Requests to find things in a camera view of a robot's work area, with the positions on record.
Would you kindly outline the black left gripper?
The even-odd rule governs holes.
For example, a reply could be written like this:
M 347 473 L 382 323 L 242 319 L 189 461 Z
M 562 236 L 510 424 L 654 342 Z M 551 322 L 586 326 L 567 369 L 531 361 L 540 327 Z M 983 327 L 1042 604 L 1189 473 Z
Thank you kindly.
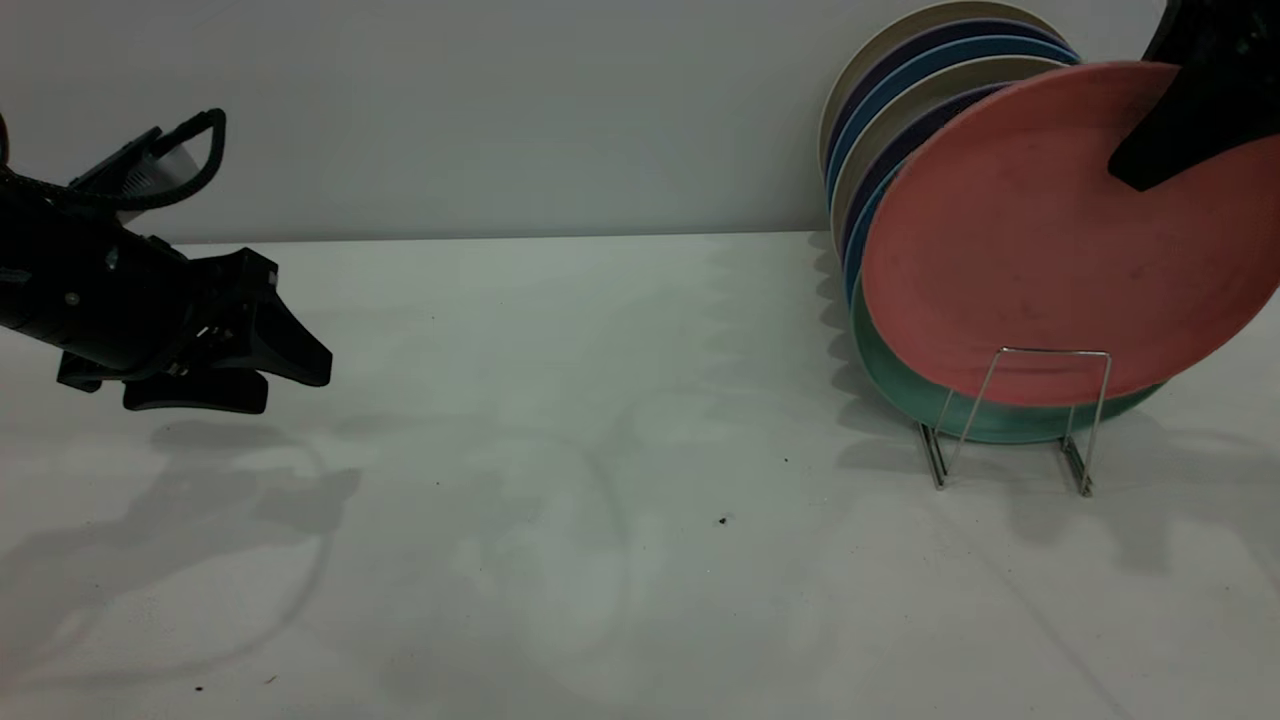
M 278 282 L 279 266 L 253 250 L 193 263 L 120 225 L 3 206 L 3 327 L 60 348 L 65 386 L 120 382 L 131 411 L 262 414 L 269 384 L 257 372 L 328 386 L 333 354 Z M 197 366 L 250 370 L 170 375 L 193 351 Z

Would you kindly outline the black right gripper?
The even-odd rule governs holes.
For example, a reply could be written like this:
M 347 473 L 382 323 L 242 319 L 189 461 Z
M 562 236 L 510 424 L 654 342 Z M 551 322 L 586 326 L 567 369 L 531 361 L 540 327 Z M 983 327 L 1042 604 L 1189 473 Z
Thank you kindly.
M 1233 149 L 1276 136 L 1277 61 L 1188 63 L 1277 42 L 1277 1 L 1166 1 L 1146 60 L 1183 68 L 1115 149 L 1108 173 L 1146 192 Z

